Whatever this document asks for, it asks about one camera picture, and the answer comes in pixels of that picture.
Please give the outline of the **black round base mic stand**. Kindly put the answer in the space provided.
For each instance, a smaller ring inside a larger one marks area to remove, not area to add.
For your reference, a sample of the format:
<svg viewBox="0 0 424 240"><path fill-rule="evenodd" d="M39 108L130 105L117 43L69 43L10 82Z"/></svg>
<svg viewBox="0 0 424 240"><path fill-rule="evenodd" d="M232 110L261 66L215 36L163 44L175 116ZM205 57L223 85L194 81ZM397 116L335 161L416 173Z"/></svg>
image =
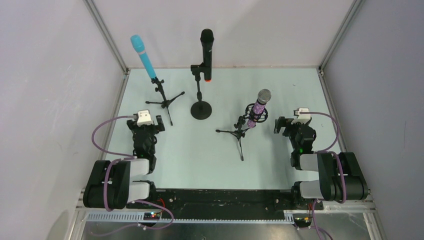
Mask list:
<svg viewBox="0 0 424 240"><path fill-rule="evenodd" d="M190 113L197 120L205 120L212 114L212 107L208 102L203 101L203 95L200 88L200 80L201 80L201 73L204 74L204 80L206 82L210 82L212 80L212 67L206 66L202 62L201 64L191 65L190 70L192 75L194 76L194 79L196 81L196 87L197 87L197 93L196 93L197 102L195 102L191 106Z"/></svg>

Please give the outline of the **black tripod shock mount stand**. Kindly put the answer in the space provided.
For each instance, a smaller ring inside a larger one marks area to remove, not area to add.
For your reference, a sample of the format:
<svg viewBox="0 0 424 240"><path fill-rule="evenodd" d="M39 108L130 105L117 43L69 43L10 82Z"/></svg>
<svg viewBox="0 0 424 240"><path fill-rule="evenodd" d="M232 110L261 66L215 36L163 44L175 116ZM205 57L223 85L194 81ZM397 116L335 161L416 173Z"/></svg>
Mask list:
<svg viewBox="0 0 424 240"><path fill-rule="evenodd" d="M246 108L245 108L244 115L239 116L238 119L237 119L237 122L234 124L235 130L233 130L233 131L220 130L220 129L215 130L217 133L231 134L232 136L234 136L237 139L238 145L239 145L239 148L240 148L240 160L241 161L244 161L242 138L244 138L246 136L246 132L251 129L251 128L248 128L248 126L247 126L248 120L247 120Z"/></svg>

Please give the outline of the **blue microphone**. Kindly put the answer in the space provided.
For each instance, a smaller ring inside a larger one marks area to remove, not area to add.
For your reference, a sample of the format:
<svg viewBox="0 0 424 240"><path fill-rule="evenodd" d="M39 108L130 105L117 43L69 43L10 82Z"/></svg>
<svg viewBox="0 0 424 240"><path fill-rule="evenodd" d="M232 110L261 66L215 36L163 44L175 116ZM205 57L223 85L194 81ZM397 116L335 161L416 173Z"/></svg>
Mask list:
<svg viewBox="0 0 424 240"><path fill-rule="evenodd" d="M137 34L132 35L130 37L130 41L131 41L131 45L134 48L134 50L136 51L136 53L138 54L148 76L150 79L156 79L157 78L157 74L152 66L152 63L150 61L150 58L146 52L146 47L144 45L143 40L141 39L141 37Z"/></svg>

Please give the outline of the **purple glitter microphone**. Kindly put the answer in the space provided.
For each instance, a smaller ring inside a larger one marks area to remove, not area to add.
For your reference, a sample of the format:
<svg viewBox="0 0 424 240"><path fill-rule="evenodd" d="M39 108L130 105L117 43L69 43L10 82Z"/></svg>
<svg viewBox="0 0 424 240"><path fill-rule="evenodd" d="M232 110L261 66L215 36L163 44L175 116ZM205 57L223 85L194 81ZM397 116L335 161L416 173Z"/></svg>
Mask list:
<svg viewBox="0 0 424 240"><path fill-rule="evenodd" d="M266 104L271 100L271 97L271 91L264 88L259 91L256 102L246 107L246 125L249 129L255 128L258 123L263 123L268 119Z"/></svg>

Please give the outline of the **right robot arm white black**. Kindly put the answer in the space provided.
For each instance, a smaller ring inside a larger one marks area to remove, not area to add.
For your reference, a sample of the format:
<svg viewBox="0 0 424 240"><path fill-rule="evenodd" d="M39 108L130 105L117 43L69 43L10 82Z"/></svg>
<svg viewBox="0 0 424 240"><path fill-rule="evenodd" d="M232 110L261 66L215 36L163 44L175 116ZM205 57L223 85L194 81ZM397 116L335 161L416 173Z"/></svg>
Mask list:
<svg viewBox="0 0 424 240"><path fill-rule="evenodd" d="M290 165L298 171L316 172L317 180L297 181L291 192L297 199L318 199L344 203L364 200L369 188L353 152L314 151L316 130L311 119L284 116L275 120L274 133L289 138L293 148Z"/></svg>

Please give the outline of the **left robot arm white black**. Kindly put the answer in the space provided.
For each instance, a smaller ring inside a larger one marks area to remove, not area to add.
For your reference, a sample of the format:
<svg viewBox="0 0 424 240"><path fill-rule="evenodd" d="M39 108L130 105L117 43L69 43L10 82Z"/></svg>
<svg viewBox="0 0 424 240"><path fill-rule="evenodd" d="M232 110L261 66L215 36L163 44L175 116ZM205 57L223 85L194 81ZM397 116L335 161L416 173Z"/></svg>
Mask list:
<svg viewBox="0 0 424 240"><path fill-rule="evenodd" d="M152 183L142 180L156 166L156 135L165 131L162 117L153 120L148 110L126 115L132 133L133 152L117 153L115 160L97 160L86 184L82 202L86 208L112 211L149 197Z"/></svg>

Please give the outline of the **black microphone orange end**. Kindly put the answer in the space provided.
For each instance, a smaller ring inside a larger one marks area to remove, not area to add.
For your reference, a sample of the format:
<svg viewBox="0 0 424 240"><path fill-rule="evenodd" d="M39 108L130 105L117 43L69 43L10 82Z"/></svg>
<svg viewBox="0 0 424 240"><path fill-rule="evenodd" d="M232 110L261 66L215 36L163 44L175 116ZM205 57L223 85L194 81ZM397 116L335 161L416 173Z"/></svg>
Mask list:
<svg viewBox="0 0 424 240"><path fill-rule="evenodd" d="M204 80L210 82L212 80L212 50L214 43L213 31L209 28L203 29L200 35L200 42L202 45L203 62L200 67L204 74Z"/></svg>

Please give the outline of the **small black tripod stand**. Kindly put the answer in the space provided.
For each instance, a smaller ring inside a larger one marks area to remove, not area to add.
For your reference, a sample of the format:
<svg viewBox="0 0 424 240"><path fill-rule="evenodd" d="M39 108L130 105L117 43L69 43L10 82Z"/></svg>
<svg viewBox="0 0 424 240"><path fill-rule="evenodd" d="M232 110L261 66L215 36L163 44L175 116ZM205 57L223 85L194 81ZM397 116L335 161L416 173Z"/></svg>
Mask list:
<svg viewBox="0 0 424 240"><path fill-rule="evenodd" d="M170 114L170 110L169 110L169 107L170 107L170 105L178 98L178 97L181 97L181 96L183 96L184 94L185 94L185 92L184 91L182 91L180 94L178 94L177 96L175 96L175 97L173 97L173 98L171 98L171 99L167 99L167 97L166 97L166 95L165 95L165 91L164 91L164 88L163 88L163 83L164 83L165 81L162 79L162 80L159 80L157 77L155 77L155 78L152 78L151 79L151 83L152 84L154 84L154 85L156 85L156 87L155 87L155 92L157 92L157 93L160 93L160 95L161 95L161 97L162 97L162 101L160 101L160 102L157 102L157 101L145 101L145 103L146 104L156 104L156 105L160 105L161 106L161 108L162 109L166 109L166 111L167 111L167 114L168 114L168 117L169 117L169 121L170 121L170 125L171 126L173 126L174 124L173 124L173 121L172 121L172 117L171 117L171 114Z"/></svg>

